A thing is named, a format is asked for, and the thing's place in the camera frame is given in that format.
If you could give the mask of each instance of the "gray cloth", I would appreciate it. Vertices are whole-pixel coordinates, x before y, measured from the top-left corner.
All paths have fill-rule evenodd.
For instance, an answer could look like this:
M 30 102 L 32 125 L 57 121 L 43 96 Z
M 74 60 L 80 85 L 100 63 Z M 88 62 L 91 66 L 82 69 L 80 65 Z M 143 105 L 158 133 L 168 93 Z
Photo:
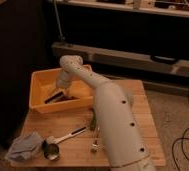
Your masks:
M 37 132 L 13 140 L 5 159 L 10 162 L 23 162 L 37 154 L 43 139 Z

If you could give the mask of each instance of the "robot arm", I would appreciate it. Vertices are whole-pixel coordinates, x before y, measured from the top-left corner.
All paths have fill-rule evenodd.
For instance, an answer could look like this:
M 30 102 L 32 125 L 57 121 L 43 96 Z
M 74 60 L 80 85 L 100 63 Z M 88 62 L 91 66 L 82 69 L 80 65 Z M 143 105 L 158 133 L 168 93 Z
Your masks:
M 82 63 L 80 56 L 61 57 L 57 86 L 68 88 L 76 75 L 95 89 L 93 106 L 112 171 L 155 171 L 123 89 Z

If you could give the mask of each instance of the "metal ladle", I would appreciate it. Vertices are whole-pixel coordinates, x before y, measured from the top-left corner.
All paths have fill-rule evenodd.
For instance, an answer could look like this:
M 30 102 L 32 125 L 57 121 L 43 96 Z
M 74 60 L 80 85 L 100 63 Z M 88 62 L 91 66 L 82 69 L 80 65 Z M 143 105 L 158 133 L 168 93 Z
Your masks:
M 53 136 L 50 136 L 49 138 L 47 138 L 46 140 L 43 141 L 42 143 L 42 149 L 44 152 L 44 157 L 48 160 L 55 160 L 57 158 L 59 158 L 59 146 L 58 143 L 75 137 L 76 135 L 84 132 L 86 130 L 86 127 L 74 130 L 73 132 L 61 137 L 61 138 L 55 138 Z

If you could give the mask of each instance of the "speckled floor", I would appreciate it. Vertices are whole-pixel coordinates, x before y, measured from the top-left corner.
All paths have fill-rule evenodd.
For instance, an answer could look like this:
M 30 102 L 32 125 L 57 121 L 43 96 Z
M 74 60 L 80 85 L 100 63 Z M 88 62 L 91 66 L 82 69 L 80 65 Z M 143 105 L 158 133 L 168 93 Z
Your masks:
M 172 143 L 176 138 L 181 137 L 184 130 L 189 127 L 189 104 L 187 97 L 160 93 L 157 91 L 146 90 L 147 97 L 149 99 L 150 108 L 153 113 L 157 131 L 161 139 L 161 143 L 164 149 L 167 165 L 165 167 L 159 167 L 159 171 L 173 171 L 177 170 L 174 161 L 172 159 Z M 181 171 L 189 171 L 189 162 L 184 158 L 180 143 L 175 146 L 175 156 Z M 189 157 L 189 142 L 185 143 L 185 151 Z M 94 168 L 12 168 L 7 161 L 4 160 L 5 150 L 0 146 L 0 171 L 104 171 L 108 169 L 94 169 Z

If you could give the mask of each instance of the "wooden table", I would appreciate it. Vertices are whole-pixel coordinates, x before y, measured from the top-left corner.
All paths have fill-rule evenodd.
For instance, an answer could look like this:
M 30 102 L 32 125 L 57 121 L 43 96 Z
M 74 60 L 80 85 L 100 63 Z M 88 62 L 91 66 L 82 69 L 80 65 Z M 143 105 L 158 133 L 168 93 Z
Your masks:
M 164 153 L 142 82 L 139 80 L 121 80 L 117 82 L 132 91 L 134 97 L 132 110 L 141 129 L 142 137 L 150 151 L 154 164 L 164 166 Z M 92 111 L 89 107 L 49 114 L 29 111 L 21 135 L 37 131 L 43 138 L 51 135 L 61 137 L 76 128 L 84 125 L 88 126 L 91 118 Z M 12 165 L 18 167 L 108 167 L 109 163 L 102 143 L 97 153 L 90 152 L 95 136 L 95 131 L 88 130 L 75 138 L 60 143 L 60 159 L 57 161 L 48 161 L 43 155 L 39 155 L 27 162 L 12 163 Z

